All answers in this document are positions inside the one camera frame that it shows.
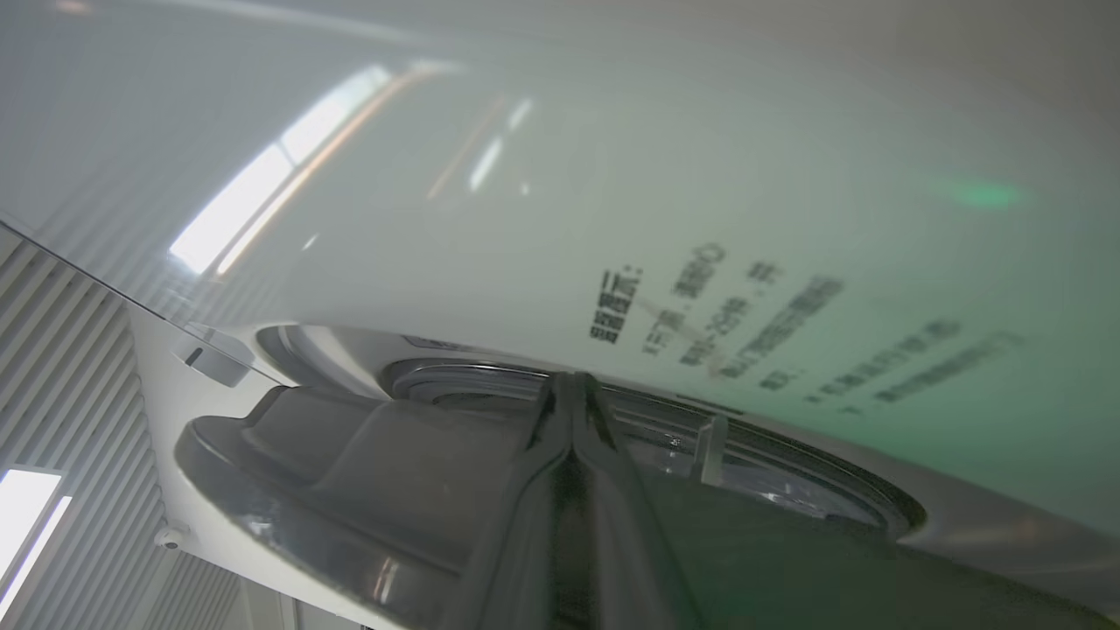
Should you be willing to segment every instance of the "slatted wall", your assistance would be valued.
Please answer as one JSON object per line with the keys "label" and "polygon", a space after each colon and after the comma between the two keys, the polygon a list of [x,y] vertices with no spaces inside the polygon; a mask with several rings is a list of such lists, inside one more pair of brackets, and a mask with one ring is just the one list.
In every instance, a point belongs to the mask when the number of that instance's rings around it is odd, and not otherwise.
{"label": "slatted wall", "polygon": [[220,630],[237,599],[237,576],[179,554],[143,630]]}
{"label": "slatted wall", "polygon": [[[152,544],[165,515],[129,317],[115,295],[0,229],[0,470],[17,464],[63,471],[74,513],[25,586],[16,628],[124,628],[167,553]],[[148,628],[221,628],[222,615],[205,623],[228,609],[235,577],[180,556],[175,589],[190,596],[161,594],[175,606]]]}

